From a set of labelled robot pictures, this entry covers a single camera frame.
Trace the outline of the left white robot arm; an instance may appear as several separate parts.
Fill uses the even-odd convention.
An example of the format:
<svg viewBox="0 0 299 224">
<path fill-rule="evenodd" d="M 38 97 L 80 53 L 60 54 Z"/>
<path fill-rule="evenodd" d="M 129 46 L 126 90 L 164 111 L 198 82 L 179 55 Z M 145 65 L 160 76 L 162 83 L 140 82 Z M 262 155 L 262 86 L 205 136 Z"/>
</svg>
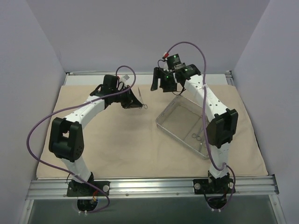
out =
<svg viewBox="0 0 299 224">
<path fill-rule="evenodd" d="M 82 107 L 52 121 L 49 151 L 65 164 L 73 181 L 78 183 L 78 191 L 84 196 L 93 193 L 94 183 L 93 174 L 82 156 L 85 147 L 83 130 L 112 103 L 119 103 L 124 109 L 143 106 L 133 94 L 128 79 L 128 75 L 105 75 L 103 83 L 89 94 Z"/>
</svg>

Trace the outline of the steel ring-handled forceps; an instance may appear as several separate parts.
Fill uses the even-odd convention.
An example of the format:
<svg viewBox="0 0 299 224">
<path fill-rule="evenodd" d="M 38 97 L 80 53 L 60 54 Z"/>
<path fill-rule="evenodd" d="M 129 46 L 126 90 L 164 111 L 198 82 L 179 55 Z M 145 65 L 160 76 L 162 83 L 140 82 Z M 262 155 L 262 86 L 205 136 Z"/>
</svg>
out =
<svg viewBox="0 0 299 224">
<path fill-rule="evenodd" d="M 148 106 L 143 102 L 142 94 L 141 94 L 141 91 L 140 91 L 139 87 L 138 87 L 138 94 L 139 94 L 140 102 L 142 104 L 142 106 L 139 107 L 139 109 L 145 109 L 145 110 L 147 110 Z"/>
</svg>

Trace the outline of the wire mesh instrument tray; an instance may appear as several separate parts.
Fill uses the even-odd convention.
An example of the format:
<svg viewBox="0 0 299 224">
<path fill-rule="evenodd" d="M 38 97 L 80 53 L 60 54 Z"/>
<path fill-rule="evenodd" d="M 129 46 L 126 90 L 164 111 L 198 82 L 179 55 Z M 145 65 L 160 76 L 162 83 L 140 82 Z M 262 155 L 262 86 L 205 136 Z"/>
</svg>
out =
<svg viewBox="0 0 299 224">
<path fill-rule="evenodd" d="M 203 160 L 209 155 L 203 131 L 202 107 L 184 96 L 176 96 L 156 119 L 157 127 L 193 151 Z M 202 130 L 202 140 L 192 138 L 192 134 Z"/>
</svg>

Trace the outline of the steel scissors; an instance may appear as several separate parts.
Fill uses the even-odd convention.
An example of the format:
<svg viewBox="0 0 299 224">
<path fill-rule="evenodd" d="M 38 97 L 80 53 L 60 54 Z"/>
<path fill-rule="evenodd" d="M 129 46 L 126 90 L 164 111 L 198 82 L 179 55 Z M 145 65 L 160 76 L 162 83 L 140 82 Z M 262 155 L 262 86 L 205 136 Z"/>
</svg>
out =
<svg viewBox="0 0 299 224">
<path fill-rule="evenodd" d="M 192 138 L 196 139 L 197 141 L 201 141 L 202 140 L 202 130 L 197 131 L 196 133 L 192 134 Z"/>
</svg>

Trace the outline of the beige wrapping cloth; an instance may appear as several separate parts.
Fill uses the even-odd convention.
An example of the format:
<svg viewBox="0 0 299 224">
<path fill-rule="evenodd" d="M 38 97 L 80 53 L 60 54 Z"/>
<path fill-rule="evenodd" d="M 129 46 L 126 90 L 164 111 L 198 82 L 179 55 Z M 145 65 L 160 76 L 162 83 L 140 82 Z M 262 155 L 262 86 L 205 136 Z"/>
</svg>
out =
<svg viewBox="0 0 299 224">
<path fill-rule="evenodd" d="M 252 123 L 234 86 L 211 85 L 218 99 L 239 118 L 229 148 L 229 166 L 237 176 L 267 175 Z M 171 93 L 136 85 L 133 93 L 148 109 L 111 104 L 84 128 L 83 158 L 97 178 L 207 176 L 210 161 L 202 159 L 156 125 L 156 118 L 174 99 Z"/>
</svg>

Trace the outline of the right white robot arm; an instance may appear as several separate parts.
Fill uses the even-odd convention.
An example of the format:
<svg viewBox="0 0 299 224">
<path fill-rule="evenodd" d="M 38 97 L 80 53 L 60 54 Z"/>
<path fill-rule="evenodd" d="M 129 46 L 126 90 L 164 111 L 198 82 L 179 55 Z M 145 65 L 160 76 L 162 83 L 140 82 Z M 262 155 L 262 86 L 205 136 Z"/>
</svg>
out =
<svg viewBox="0 0 299 224">
<path fill-rule="evenodd" d="M 217 193 L 224 188 L 223 178 L 228 176 L 228 150 L 236 133 L 238 112 L 229 109 L 214 94 L 206 83 L 205 72 L 194 65 L 181 62 L 178 54 L 165 53 L 162 57 L 166 68 L 155 67 L 151 91 L 161 88 L 163 92 L 174 92 L 177 85 L 188 91 L 202 105 L 203 133 L 211 161 L 207 181 L 210 191 Z"/>
</svg>

